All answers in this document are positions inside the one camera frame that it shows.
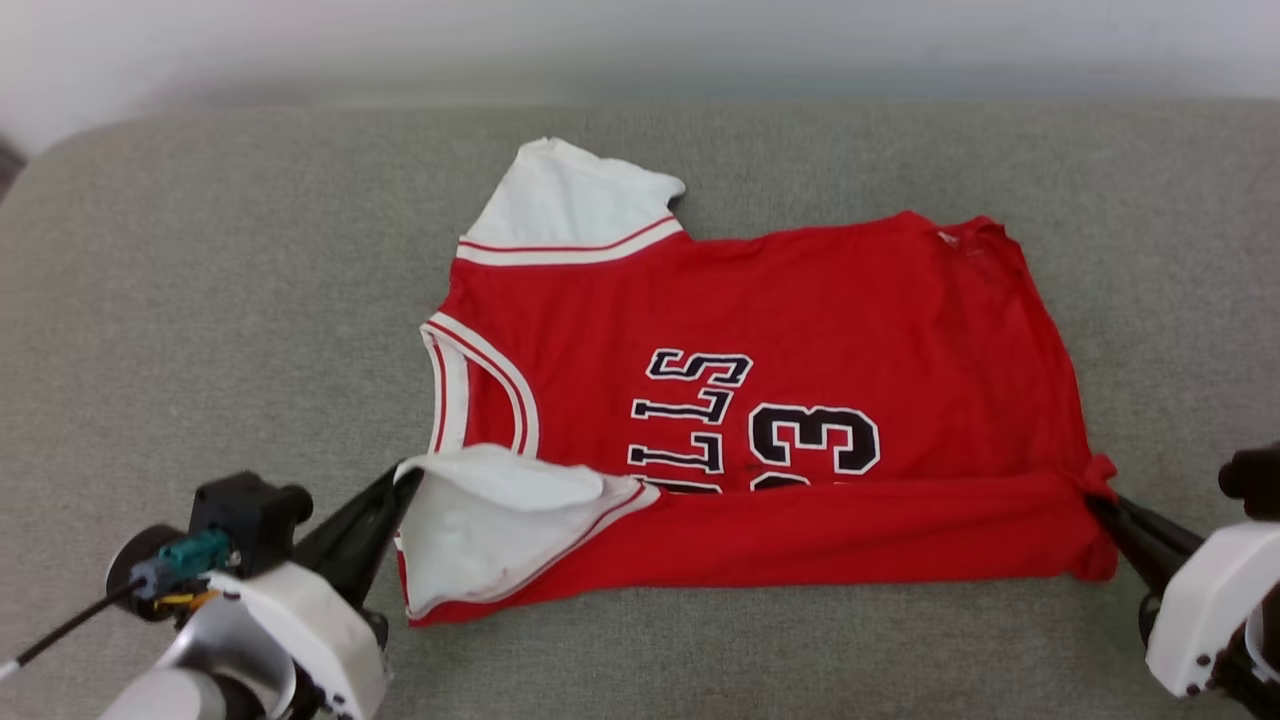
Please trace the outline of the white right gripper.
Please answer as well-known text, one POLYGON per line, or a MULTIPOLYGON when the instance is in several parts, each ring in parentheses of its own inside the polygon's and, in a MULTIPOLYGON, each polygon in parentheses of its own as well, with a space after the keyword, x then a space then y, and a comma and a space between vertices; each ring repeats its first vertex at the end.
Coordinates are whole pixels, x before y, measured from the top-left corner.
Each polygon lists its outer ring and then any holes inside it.
POLYGON ((1277 523, 1204 538, 1121 495, 1088 495, 1085 506, 1103 546, 1160 597, 1146 642, 1156 682, 1179 700, 1277 700, 1277 523))

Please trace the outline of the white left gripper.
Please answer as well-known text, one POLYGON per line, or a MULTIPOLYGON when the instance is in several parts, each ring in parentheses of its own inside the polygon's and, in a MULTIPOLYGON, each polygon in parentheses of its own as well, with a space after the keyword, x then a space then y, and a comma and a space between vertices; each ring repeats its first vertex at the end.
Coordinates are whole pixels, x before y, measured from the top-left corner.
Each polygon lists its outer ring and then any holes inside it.
POLYGON ((340 716, 372 719, 387 696, 384 655, 358 611, 422 479, 421 468, 389 469, 298 541, 293 562, 250 579, 207 574, 340 716))

